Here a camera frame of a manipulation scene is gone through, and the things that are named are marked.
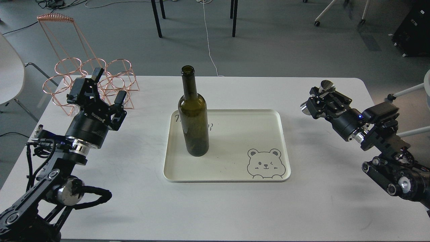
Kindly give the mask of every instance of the black robotic arm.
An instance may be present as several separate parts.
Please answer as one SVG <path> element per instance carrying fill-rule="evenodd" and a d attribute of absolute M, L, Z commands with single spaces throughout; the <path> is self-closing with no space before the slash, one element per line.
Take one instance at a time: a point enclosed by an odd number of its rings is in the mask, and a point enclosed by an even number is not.
<path fill-rule="evenodd" d="M 28 143 L 27 192 L 0 214 L 1 241 L 59 242 L 60 229 L 73 209 L 93 207 L 112 197 L 110 191 L 85 186 L 82 180 L 71 175 L 76 164 L 87 163 L 86 156 L 91 148 L 101 148 L 108 130 L 119 130 L 127 114 L 123 109 L 124 90 L 119 91 L 112 105 L 100 99 L 97 83 L 103 72 L 102 68 L 96 68 L 92 76 L 75 80 L 67 102 L 79 106 L 80 112 L 73 118 L 66 135 L 55 135 L 40 125 L 37 135 Z M 30 146 L 34 146 L 39 157 L 46 158 L 34 173 Z M 85 193 L 100 197 L 78 204 Z M 38 214 L 42 200 L 56 205 L 45 218 Z M 58 220 L 51 223 L 61 211 Z"/>
<path fill-rule="evenodd" d="M 430 209 L 430 169 L 408 151 L 410 145 L 396 135 L 398 108 L 383 102 L 360 113 L 352 100 L 323 80 L 312 87 L 311 97 L 301 105 L 304 114 L 325 118 L 345 141 L 356 140 L 366 151 L 376 147 L 381 154 L 362 164 L 362 170 L 391 196 L 421 202 Z"/>

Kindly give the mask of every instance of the dark green glass bottle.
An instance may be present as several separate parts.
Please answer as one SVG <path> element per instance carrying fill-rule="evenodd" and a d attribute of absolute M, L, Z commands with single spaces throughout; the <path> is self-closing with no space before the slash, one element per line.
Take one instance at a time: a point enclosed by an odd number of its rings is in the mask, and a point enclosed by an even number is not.
<path fill-rule="evenodd" d="M 197 93 L 194 68 L 182 67 L 184 95 L 178 103 L 187 151 L 193 156 L 202 156 L 209 149 L 208 113 L 205 99 Z"/>

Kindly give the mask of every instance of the cartoon bear face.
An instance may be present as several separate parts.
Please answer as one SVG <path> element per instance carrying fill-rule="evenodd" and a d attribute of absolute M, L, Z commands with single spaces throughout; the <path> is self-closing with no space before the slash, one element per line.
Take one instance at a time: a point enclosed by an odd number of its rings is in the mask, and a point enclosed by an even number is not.
<path fill-rule="evenodd" d="M 269 152 L 258 152 L 256 149 L 248 151 L 249 164 L 248 172 L 255 176 L 263 178 L 273 178 L 285 174 L 285 166 L 280 159 L 281 152 L 277 149 L 271 149 Z"/>

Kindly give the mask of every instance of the cream plastic tray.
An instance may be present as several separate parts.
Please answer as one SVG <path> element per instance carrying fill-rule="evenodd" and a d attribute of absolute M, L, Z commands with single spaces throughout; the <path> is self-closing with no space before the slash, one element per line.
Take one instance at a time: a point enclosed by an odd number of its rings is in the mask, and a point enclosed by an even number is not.
<path fill-rule="evenodd" d="M 209 151 L 187 152 L 178 111 L 170 119 L 164 176 L 171 182 L 273 182 L 291 174 L 279 113 L 208 110 Z"/>

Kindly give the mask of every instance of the metal leg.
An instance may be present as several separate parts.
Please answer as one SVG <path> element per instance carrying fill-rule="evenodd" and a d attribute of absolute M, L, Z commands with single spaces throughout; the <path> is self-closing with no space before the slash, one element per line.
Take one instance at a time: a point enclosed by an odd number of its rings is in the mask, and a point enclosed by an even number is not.
<path fill-rule="evenodd" d="M 152 10 L 154 12 L 155 25 L 157 26 L 158 37 L 162 38 L 163 35 L 161 34 L 160 20 L 158 19 L 158 12 L 157 12 L 157 6 L 155 5 L 155 0 L 151 0 L 151 4 L 152 4 Z"/>
<path fill-rule="evenodd" d="M 333 0 L 327 7 L 326 9 L 324 9 L 319 15 L 318 17 L 315 19 L 315 25 L 318 26 L 316 23 L 319 22 L 319 19 L 332 7 L 332 5 L 336 2 L 337 0 Z"/>
<path fill-rule="evenodd" d="M 161 8 L 161 16 L 163 19 L 166 19 L 166 14 L 164 13 L 164 3 L 163 0 L 160 0 L 160 8 Z"/>
<path fill-rule="evenodd" d="M 233 33 L 232 37 L 236 37 L 236 19 L 237 19 L 237 1 L 234 0 L 234 9 L 233 9 Z"/>
<path fill-rule="evenodd" d="M 415 134 L 419 134 L 419 133 L 425 133 L 425 132 L 429 132 L 429 131 L 430 131 L 430 126 L 427 126 L 427 127 L 423 127 L 423 128 L 419 128 L 419 129 L 415 129 L 415 130 L 401 132 L 401 133 L 398 133 L 397 135 L 400 138 L 403 138 L 406 136 L 411 136 L 411 135 L 415 135 Z"/>
<path fill-rule="evenodd" d="M 363 17 L 361 17 L 360 24 L 364 24 L 366 21 L 367 10 L 369 9 L 370 0 L 366 1 L 366 6 L 364 7 Z"/>
<path fill-rule="evenodd" d="M 36 118 L 17 98 L 14 98 L 15 102 L 22 107 L 24 111 L 28 113 L 35 121 L 36 123 L 39 122 L 39 119 Z"/>
<path fill-rule="evenodd" d="M 400 91 L 400 92 L 395 93 L 395 94 L 390 94 L 390 95 L 388 95 L 387 98 L 388 98 L 388 100 L 392 101 L 392 100 L 396 99 L 399 96 L 403 96 L 405 94 L 411 93 L 413 91 L 416 91 L 416 90 L 422 89 L 422 88 L 424 88 L 424 83 L 421 83 L 421 84 L 418 84 L 416 86 L 410 87 L 410 88 L 408 88 L 406 90 Z"/>
<path fill-rule="evenodd" d="M 27 66 L 29 66 L 29 65 L 32 65 L 32 66 L 34 66 L 34 68 L 36 68 L 40 73 L 42 73 L 46 78 L 50 78 L 44 71 L 42 71 L 42 69 L 40 69 L 36 64 L 34 64 L 34 63 L 31 63 L 31 62 L 29 62 L 29 63 L 25 63 L 24 64 L 24 66 L 25 67 L 27 67 Z M 56 83 L 56 82 L 54 82 L 52 79 L 51 79 L 51 82 L 54 84 L 54 85 L 56 85 L 57 87 L 58 87 L 58 84 Z"/>
<path fill-rule="evenodd" d="M 230 3 L 230 19 L 233 19 L 233 6 L 234 6 L 234 0 L 231 0 L 231 3 Z"/>

